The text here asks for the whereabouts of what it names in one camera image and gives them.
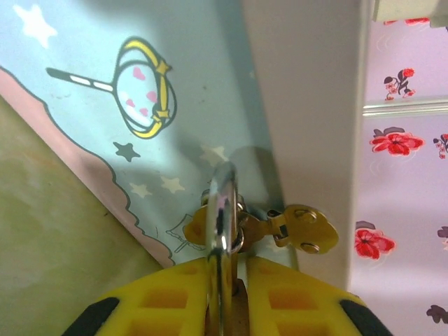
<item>screw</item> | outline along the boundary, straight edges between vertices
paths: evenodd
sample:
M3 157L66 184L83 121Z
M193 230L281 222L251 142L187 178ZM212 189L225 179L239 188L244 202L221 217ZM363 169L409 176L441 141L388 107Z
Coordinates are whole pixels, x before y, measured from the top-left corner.
M311 243L301 243L300 248L309 254L316 254L320 249L319 246Z
M306 224L313 224L317 220L317 215L314 211L296 210L294 216Z

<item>pink heart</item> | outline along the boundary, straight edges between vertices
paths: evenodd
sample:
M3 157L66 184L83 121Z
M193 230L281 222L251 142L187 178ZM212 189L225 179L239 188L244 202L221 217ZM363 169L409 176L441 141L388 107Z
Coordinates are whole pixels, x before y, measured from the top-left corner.
M143 116L145 116L145 117L147 117L148 116L148 109L147 108L140 108L140 113L143 115Z
M154 104L157 103L157 93L150 91L146 94L146 98L151 100Z
M134 102L132 101L132 99L128 99L128 100L126 101L126 105L129 105L129 106L131 106L131 107L135 107L135 104L134 104Z
M140 81L144 81L146 79L145 75L143 75L143 72L141 72L140 68L137 66L134 66L134 71L132 72L132 74Z

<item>metal ring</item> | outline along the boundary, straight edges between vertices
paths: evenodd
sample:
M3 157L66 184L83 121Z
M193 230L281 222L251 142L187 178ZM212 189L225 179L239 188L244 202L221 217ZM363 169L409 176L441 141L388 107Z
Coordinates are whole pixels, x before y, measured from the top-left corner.
M241 248L243 247L243 245L244 245L244 232L243 228L240 226L238 227L237 237L232 242L232 250L230 251L231 254L238 253L239 250L241 250Z

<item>dark star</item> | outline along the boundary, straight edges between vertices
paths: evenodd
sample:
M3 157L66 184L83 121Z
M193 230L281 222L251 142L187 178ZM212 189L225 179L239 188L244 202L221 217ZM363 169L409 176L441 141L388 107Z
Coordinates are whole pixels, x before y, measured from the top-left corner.
M133 149L134 145L132 143L120 145L118 142L114 142L113 144L118 149L115 154L123 156L128 162L131 162L133 158L140 158L140 154Z

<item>metal hinge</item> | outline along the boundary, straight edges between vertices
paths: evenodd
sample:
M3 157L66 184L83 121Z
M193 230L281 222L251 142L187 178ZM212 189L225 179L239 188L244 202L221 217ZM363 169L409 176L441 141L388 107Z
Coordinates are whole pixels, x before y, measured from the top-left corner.
M205 245L205 227L209 191L201 196L201 207L185 226L185 238L194 244ZM237 227L239 251L245 252L267 235L278 247L292 244L307 253L322 254L333 248L339 239L336 229L317 209L305 205L289 205L283 212L269 210L267 219L260 220L247 211L244 198L238 195Z

